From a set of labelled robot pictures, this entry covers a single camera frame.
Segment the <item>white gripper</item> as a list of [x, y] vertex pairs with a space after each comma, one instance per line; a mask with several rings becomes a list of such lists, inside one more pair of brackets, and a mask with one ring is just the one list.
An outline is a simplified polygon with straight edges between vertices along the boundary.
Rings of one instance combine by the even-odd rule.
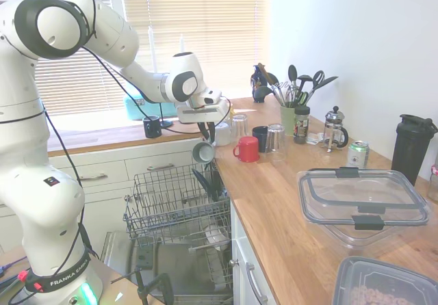
[[206, 105], [200, 109], [193, 109], [187, 105], [177, 106], [177, 116], [182, 123], [198, 123], [198, 129], [204, 140], [210, 144], [215, 142], [215, 123], [220, 122], [228, 116], [230, 104], [226, 99], [221, 98], [218, 103]]

